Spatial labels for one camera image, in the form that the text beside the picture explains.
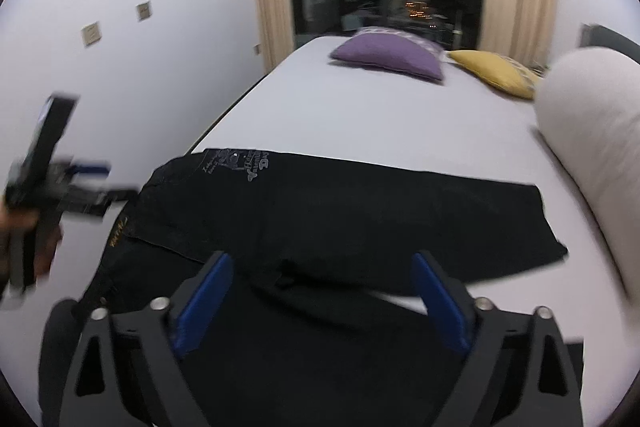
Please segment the person's left hand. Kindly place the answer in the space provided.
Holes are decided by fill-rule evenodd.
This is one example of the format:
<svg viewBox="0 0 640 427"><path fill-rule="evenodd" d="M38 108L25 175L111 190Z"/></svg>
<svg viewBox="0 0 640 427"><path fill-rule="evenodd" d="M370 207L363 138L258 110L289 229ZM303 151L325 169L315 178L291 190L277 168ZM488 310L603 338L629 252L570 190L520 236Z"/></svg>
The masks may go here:
<svg viewBox="0 0 640 427"><path fill-rule="evenodd" d="M9 210L1 204L1 273L6 272L8 266L9 238L12 233L26 232L35 228L38 223L39 213L36 210ZM40 242L34 258L34 273L37 279L46 277L63 238L61 225L49 232L46 239Z"/></svg>

